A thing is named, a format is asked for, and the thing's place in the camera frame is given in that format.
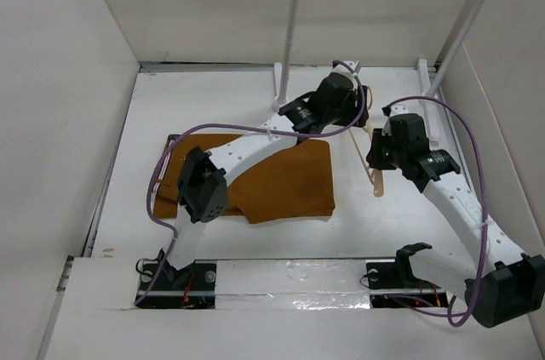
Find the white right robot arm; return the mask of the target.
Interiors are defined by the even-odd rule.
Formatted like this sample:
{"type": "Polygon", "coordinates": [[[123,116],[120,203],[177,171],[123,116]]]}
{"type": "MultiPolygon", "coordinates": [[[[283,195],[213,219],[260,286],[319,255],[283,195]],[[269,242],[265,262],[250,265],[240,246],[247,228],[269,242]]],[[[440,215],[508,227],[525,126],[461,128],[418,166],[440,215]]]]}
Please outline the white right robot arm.
{"type": "Polygon", "coordinates": [[[463,299],[486,328],[541,308],[543,257],[528,255],[483,210],[455,159],[431,149],[421,116],[391,114],[383,128],[374,129],[367,161],[373,169],[400,170],[444,216],[473,261],[468,266],[427,243],[405,245],[393,266],[398,283],[442,287],[463,299]]]}

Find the beige wooden clothes hanger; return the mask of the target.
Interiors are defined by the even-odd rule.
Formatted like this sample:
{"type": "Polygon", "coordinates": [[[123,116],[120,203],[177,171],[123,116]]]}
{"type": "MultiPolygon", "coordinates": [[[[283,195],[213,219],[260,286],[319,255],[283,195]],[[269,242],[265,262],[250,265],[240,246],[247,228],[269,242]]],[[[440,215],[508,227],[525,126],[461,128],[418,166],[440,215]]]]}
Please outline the beige wooden clothes hanger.
{"type": "MultiPolygon", "coordinates": [[[[374,101],[373,89],[372,89],[371,86],[369,86],[367,88],[367,93],[368,93],[367,108],[368,108],[368,110],[370,110],[372,108],[372,106],[373,106],[373,101],[374,101]]],[[[372,140],[373,127],[372,127],[370,121],[368,120],[365,123],[365,125],[363,126],[363,128],[360,128],[360,129],[368,134],[368,136],[370,138],[370,141],[371,141],[372,140]]],[[[370,165],[366,162],[365,156],[364,156],[363,152],[361,151],[361,149],[359,147],[359,143],[357,141],[357,138],[355,137],[354,131],[355,131],[354,129],[349,129],[348,133],[350,134],[351,140],[352,140],[353,145],[354,145],[354,147],[355,147],[355,149],[356,149],[356,151],[357,151],[357,153],[359,155],[360,162],[362,163],[364,171],[367,174],[369,182],[373,186],[373,195],[374,195],[374,197],[383,197],[383,195],[384,195],[383,173],[382,173],[381,170],[372,169],[370,167],[370,165]]]]}

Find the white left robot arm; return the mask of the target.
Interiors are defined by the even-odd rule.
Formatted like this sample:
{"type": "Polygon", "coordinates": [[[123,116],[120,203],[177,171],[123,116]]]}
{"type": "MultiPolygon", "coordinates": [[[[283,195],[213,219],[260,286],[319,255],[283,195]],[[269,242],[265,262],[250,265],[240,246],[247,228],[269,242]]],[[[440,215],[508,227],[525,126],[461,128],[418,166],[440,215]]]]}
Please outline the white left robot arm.
{"type": "Polygon", "coordinates": [[[355,71],[336,64],[318,88],[279,108],[259,128],[207,151],[188,152],[178,179],[174,245],[165,249],[160,278],[172,289],[189,281],[189,266],[207,223],[228,206],[228,187],[270,156],[318,138],[330,125],[345,129],[367,117],[367,87],[355,71]]]}

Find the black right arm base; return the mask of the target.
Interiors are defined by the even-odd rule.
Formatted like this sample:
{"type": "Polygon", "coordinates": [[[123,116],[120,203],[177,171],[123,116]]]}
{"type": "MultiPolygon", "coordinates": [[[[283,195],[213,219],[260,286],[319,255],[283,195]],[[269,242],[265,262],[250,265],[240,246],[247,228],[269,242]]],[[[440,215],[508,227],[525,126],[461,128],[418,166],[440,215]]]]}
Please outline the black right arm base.
{"type": "Polygon", "coordinates": [[[382,308],[446,308],[446,292],[428,281],[404,280],[394,259],[367,260],[366,273],[360,284],[369,290],[370,307],[382,308]]]}

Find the brown trousers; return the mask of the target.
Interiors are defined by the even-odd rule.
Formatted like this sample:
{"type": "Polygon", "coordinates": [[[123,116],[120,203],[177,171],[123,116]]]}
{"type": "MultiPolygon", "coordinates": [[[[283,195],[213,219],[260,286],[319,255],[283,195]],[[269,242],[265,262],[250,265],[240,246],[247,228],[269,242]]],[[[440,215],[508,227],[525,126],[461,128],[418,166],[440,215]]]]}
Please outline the brown trousers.
{"type": "MultiPolygon", "coordinates": [[[[156,180],[152,212],[159,219],[177,216],[176,184],[192,148],[199,146],[207,151],[236,138],[235,134],[192,134],[181,140],[156,180]]],[[[228,201],[223,214],[243,216],[252,225],[331,216],[336,205],[329,143],[310,139],[270,156],[228,187],[228,201]]]]}

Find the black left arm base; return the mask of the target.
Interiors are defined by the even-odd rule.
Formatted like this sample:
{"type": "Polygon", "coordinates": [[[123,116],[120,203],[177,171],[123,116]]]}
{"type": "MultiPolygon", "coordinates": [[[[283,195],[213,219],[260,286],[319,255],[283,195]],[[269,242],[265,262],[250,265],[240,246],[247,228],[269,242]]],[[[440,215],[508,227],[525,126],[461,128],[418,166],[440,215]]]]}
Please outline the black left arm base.
{"type": "Polygon", "coordinates": [[[182,270],[165,263],[155,283],[158,261],[138,263],[140,275],[135,305],[141,309],[204,310],[215,308],[217,264],[197,262],[182,270]]]}

